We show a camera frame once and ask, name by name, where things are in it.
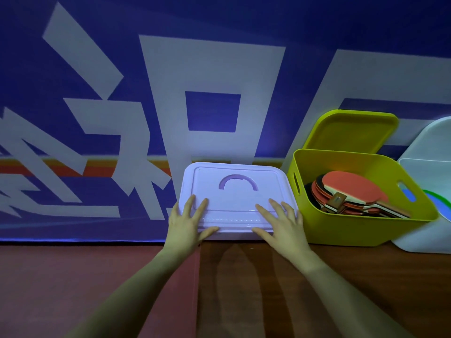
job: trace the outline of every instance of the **yellow storage bin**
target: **yellow storage bin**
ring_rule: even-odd
[[[393,114],[333,110],[317,121],[304,148],[294,152],[287,175],[303,214],[309,243],[377,246],[437,219],[435,206],[401,165],[384,155],[373,154],[397,123]],[[328,145],[348,151],[320,149],[329,148]],[[349,151],[365,149],[369,153]],[[390,202],[409,211],[411,218],[336,215],[317,209],[309,201],[304,185],[330,171],[352,172],[375,182]],[[414,194],[414,202],[405,196],[400,183]]]

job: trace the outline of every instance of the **bin handle hole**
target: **bin handle hole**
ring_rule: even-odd
[[[293,173],[293,178],[295,179],[296,188],[298,189],[298,194],[301,193],[301,189],[299,188],[298,179],[296,178],[296,173]]]
[[[413,203],[417,200],[417,197],[415,197],[414,193],[402,181],[398,182],[398,187],[401,189],[401,191],[409,201]]]

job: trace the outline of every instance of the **table surface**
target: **table surface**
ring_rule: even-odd
[[[417,338],[451,332],[451,255],[311,245]],[[198,337],[341,337],[307,280],[267,244],[204,242]]]

